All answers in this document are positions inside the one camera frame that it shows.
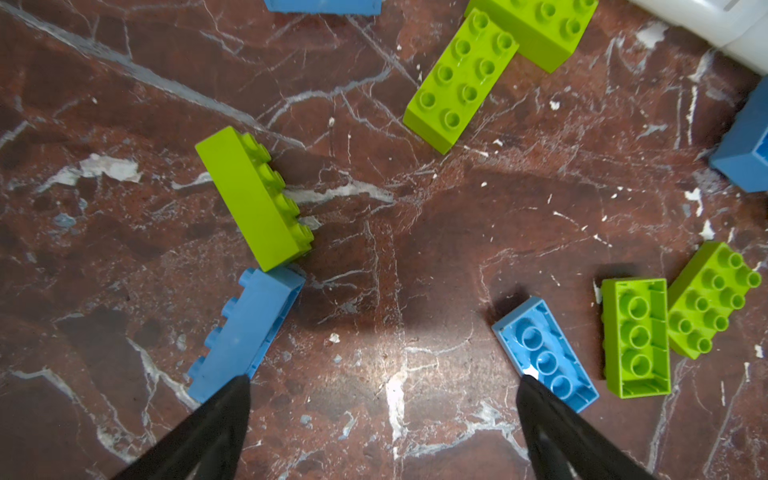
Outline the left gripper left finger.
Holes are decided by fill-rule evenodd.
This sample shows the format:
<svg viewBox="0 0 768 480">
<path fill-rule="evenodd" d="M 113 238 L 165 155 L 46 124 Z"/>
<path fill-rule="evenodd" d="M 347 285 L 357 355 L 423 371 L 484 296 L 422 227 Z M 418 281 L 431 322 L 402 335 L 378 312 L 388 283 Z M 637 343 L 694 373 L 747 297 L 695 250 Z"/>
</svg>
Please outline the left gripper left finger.
<svg viewBox="0 0 768 480">
<path fill-rule="evenodd" d="M 232 479 L 248 427 L 250 380 L 234 377 L 118 479 Z"/>
</svg>

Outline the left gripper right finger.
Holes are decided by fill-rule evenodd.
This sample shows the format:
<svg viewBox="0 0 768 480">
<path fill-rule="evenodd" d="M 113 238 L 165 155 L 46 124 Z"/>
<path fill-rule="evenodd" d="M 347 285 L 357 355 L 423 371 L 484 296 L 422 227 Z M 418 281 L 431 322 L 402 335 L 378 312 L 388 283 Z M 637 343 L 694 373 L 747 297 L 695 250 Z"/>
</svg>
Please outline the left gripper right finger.
<svg viewBox="0 0 768 480">
<path fill-rule="evenodd" d="M 530 375 L 516 405 L 538 479 L 650 479 L 652 475 Z"/>
</svg>

